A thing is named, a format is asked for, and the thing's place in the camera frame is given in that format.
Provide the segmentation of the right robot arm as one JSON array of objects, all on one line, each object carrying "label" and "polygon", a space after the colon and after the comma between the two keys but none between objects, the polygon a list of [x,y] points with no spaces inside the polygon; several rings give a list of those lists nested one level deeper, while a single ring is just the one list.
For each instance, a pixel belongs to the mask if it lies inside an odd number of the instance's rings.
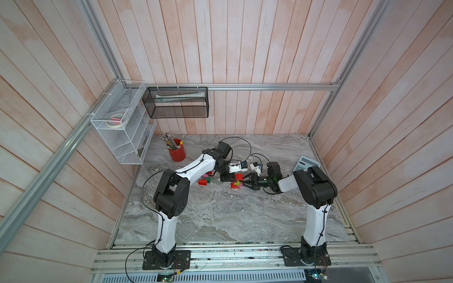
[{"label": "right robot arm", "polygon": [[243,185],[254,191],[270,188],[270,194],[299,190],[307,204],[307,220],[299,248],[280,248],[285,266],[331,265],[326,244],[327,215],[337,197],[337,188],[315,160],[301,157],[291,175],[284,177],[277,162],[267,164],[267,174],[255,163],[243,177]]}]

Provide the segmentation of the grey calculator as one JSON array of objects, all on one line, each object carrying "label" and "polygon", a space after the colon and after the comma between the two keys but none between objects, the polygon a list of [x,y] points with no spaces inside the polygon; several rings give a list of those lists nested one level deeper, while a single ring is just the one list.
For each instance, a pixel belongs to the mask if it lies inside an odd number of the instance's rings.
[{"label": "grey calculator", "polygon": [[313,167],[313,166],[321,167],[320,163],[317,162],[316,160],[302,156],[299,159],[299,161],[296,163],[296,166],[293,171],[294,172],[299,171],[299,170],[306,171],[309,167]]}]

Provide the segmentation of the black mesh basket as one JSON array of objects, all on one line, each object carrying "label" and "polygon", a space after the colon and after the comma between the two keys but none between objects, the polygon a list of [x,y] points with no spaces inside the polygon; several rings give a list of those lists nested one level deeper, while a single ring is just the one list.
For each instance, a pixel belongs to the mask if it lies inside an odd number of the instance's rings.
[{"label": "black mesh basket", "polygon": [[206,87],[148,87],[142,102],[152,119],[206,119],[210,101]]}]

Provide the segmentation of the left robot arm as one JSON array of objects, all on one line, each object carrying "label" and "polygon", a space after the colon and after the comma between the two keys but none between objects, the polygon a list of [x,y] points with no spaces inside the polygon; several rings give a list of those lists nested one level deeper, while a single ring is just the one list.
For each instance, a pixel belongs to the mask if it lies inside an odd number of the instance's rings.
[{"label": "left robot arm", "polygon": [[159,214],[156,242],[151,255],[161,267],[169,267],[175,257],[175,235],[179,215],[184,211],[189,189],[208,172],[219,173],[221,181],[234,182],[235,173],[230,170],[227,157],[230,145],[221,141],[213,149],[206,149],[200,157],[176,171],[165,170],[158,183],[153,201]]}]

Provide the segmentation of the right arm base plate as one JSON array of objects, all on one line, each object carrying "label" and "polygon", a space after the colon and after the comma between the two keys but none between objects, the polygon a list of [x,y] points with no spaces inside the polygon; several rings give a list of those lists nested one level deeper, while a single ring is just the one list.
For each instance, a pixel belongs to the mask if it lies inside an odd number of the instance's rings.
[{"label": "right arm base plate", "polygon": [[280,247],[285,266],[330,266],[331,259],[327,251],[327,245],[318,247],[291,247],[284,245]]}]

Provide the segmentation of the red pen cup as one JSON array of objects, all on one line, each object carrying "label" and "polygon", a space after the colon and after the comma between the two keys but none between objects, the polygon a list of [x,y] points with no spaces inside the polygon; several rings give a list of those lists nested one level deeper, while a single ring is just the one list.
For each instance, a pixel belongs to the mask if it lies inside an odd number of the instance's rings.
[{"label": "red pen cup", "polygon": [[176,147],[174,149],[171,147],[168,148],[170,157],[174,162],[182,162],[186,158],[184,144],[180,139],[173,140],[176,143]]}]

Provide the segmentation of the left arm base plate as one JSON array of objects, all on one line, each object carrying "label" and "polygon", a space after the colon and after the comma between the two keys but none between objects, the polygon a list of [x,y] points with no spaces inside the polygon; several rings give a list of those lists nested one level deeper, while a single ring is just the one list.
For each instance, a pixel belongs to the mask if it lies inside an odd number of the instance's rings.
[{"label": "left arm base plate", "polygon": [[170,251],[168,254],[159,250],[147,251],[142,265],[143,270],[181,270],[190,267],[191,251]]}]

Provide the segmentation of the tape roll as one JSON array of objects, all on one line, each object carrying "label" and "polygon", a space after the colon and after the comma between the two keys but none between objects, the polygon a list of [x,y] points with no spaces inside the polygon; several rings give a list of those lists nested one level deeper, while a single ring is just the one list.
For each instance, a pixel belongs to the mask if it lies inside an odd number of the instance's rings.
[{"label": "tape roll", "polygon": [[105,121],[105,124],[110,129],[124,128],[129,122],[129,116],[125,112],[117,112],[111,114]]}]

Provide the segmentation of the pens in cup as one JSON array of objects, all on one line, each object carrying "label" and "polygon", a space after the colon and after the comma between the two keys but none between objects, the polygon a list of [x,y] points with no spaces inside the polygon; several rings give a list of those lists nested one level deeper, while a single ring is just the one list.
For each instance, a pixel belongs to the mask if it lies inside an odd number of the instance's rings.
[{"label": "pens in cup", "polygon": [[176,141],[172,137],[172,135],[169,134],[169,133],[165,133],[162,136],[162,140],[164,140],[166,142],[167,148],[170,149],[170,150],[177,150],[178,148],[180,148],[183,145],[183,141],[182,140]]}]

